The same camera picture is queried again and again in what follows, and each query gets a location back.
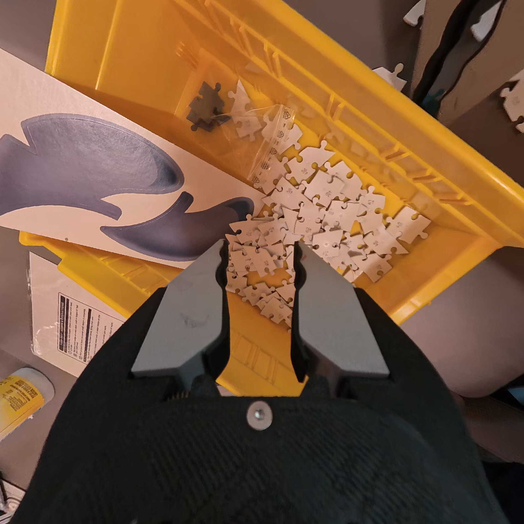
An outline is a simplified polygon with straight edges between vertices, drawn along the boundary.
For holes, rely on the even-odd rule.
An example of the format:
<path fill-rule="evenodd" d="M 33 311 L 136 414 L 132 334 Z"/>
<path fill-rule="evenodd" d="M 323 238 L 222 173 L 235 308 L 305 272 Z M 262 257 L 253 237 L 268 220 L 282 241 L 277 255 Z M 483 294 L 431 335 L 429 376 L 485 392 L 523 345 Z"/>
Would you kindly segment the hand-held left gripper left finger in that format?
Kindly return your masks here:
<path fill-rule="evenodd" d="M 220 239 L 165 288 L 132 367 L 136 378 L 173 377 L 190 389 L 216 380 L 230 358 L 228 242 Z"/>

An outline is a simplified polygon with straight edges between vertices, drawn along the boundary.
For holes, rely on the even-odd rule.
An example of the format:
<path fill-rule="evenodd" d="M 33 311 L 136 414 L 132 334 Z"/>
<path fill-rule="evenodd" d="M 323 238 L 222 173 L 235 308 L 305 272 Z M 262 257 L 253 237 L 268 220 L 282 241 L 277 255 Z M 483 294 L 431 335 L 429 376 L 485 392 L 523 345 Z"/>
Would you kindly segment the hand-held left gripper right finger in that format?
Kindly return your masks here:
<path fill-rule="evenodd" d="M 386 379 L 390 372 L 356 289 L 302 241 L 294 245 L 291 363 L 298 382 L 320 375 Z"/>

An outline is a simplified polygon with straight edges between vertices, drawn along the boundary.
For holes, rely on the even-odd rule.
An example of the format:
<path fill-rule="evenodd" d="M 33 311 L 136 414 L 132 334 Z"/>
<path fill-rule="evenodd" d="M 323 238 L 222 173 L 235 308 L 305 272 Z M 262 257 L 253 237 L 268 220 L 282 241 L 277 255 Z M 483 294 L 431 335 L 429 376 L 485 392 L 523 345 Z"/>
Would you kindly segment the pile of white puzzle pieces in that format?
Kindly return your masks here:
<path fill-rule="evenodd" d="M 298 158 L 265 162 L 253 177 L 268 207 L 230 224 L 226 290 L 275 324 L 291 327 L 294 306 L 294 246 L 302 241 L 345 280 L 365 275 L 377 282 L 392 266 L 392 255 L 428 237 L 431 221 L 409 206 L 384 217 L 386 196 L 364 187 L 332 152 L 306 148 Z"/>

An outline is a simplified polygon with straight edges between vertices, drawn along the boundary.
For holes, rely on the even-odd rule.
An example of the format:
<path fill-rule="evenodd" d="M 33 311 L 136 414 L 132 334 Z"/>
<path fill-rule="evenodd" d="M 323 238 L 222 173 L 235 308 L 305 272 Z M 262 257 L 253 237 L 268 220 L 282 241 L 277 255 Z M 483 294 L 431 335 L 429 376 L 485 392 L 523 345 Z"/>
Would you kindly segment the yellow plastic bin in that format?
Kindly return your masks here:
<path fill-rule="evenodd" d="M 202 81 L 240 79 L 258 102 L 300 113 L 300 145 L 322 139 L 365 183 L 432 223 L 393 255 L 382 279 L 356 283 L 398 323 L 502 246 L 523 248 L 523 188 L 283 1 L 57 1 L 46 72 L 237 178 L 215 138 L 192 133 L 185 107 Z M 177 270 L 20 233 L 58 255 L 63 272 L 127 316 Z M 230 298 L 232 350 L 219 384 L 237 395 L 297 395 L 285 325 Z M 508 320 L 482 308 L 440 327 L 424 348 L 455 392 L 484 396 L 523 375 L 523 305 Z"/>

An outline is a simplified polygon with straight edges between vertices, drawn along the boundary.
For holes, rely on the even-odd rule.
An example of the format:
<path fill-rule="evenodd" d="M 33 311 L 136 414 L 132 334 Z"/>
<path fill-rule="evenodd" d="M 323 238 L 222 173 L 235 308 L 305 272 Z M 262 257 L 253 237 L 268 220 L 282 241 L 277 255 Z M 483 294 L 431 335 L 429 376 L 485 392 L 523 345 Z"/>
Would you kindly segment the scatter of puzzle pieces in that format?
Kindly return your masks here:
<path fill-rule="evenodd" d="M 449 125 L 498 95 L 523 121 L 523 1 L 401 1 L 419 30 L 409 97 Z"/>

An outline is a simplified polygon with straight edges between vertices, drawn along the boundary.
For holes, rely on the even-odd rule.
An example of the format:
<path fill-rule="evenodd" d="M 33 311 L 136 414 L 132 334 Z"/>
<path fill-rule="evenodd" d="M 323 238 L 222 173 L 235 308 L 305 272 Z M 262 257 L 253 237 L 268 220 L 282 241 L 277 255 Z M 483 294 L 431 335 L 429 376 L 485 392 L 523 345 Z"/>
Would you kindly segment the dark joined puzzle pieces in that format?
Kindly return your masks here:
<path fill-rule="evenodd" d="M 219 97 L 220 90 L 220 83 L 216 83 L 214 87 L 206 82 L 202 83 L 199 95 L 189 104 L 187 120 L 192 123 L 192 131 L 203 129 L 211 132 L 231 120 L 231 116 L 222 112 L 225 102 Z"/>

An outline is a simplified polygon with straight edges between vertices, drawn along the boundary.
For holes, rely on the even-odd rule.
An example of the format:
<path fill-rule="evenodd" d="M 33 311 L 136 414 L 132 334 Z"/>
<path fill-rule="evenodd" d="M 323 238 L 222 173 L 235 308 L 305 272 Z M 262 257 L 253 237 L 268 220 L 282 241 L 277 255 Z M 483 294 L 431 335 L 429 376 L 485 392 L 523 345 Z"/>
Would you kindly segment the joined white puzzle pair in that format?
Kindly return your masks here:
<path fill-rule="evenodd" d="M 229 115 L 235 131 L 240 139 L 254 142 L 256 133 L 261 131 L 261 123 L 255 109 L 251 108 L 251 99 L 248 96 L 241 80 L 237 81 L 236 90 L 228 91 L 227 96 L 232 101 Z"/>

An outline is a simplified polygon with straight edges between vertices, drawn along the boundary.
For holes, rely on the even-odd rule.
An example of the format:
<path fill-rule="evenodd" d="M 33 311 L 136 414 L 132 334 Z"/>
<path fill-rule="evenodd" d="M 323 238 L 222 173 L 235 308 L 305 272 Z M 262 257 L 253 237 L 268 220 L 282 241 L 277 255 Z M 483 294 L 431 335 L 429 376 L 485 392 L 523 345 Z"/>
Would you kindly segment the white printed sheet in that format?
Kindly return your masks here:
<path fill-rule="evenodd" d="M 33 354 L 79 377 L 125 318 L 32 252 L 28 283 Z"/>

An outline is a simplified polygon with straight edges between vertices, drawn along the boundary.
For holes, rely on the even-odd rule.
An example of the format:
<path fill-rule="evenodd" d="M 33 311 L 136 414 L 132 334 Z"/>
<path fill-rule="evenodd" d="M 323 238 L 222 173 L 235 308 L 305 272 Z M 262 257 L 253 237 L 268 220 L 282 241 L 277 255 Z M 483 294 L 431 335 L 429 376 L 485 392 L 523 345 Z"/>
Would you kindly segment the yellow label white bottle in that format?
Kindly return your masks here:
<path fill-rule="evenodd" d="M 55 388 L 42 372 L 23 367 L 1 380 L 1 440 L 49 403 Z"/>

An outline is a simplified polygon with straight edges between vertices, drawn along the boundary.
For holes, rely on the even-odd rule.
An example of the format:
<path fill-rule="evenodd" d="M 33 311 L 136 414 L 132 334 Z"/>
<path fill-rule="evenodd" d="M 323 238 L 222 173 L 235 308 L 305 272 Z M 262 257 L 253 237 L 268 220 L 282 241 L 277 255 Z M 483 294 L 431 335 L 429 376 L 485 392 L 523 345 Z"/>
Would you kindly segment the clear printed plastic bag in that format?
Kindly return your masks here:
<path fill-rule="evenodd" d="M 248 62 L 245 69 L 235 71 L 206 50 L 196 51 L 183 42 L 177 44 L 175 54 L 187 66 L 187 71 L 170 122 L 171 141 L 250 185 L 261 188 L 263 179 L 276 183 L 282 153 L 289 147 L 299 146 L 298 139 L 291 138 L 296 113 L 263 94 L 260 86 L 254 83 L 254 80 L 265 79 L 263 70 Z M 255 141 L 238 138 L 232 119 L 211 132 L 203 129 L 192 131 L 192 123 L 187 120 L 189 104 L 199 95 L 202 83 L 212 87 L 216 83 L 221 84 L 219 97 L 225 102 L 222 112 L 229 115 L 232 101 L 227 92 L 236 90 L 238 80 L 241 80 L 250 97 L 251 108 L 256 110 L 262 126 L 261 131 L 256 133 Z"/>

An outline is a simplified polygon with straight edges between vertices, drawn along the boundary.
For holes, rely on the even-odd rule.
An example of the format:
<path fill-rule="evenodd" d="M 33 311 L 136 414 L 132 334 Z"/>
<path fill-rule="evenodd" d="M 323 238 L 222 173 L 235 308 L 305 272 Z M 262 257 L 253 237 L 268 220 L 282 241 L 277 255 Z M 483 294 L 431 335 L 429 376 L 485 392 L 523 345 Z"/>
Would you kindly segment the white card with blue ears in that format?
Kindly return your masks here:
<path fill-rule="evenodd" d="M 185 268 L 262 198 L 1 50 L 1 226 Z"/>

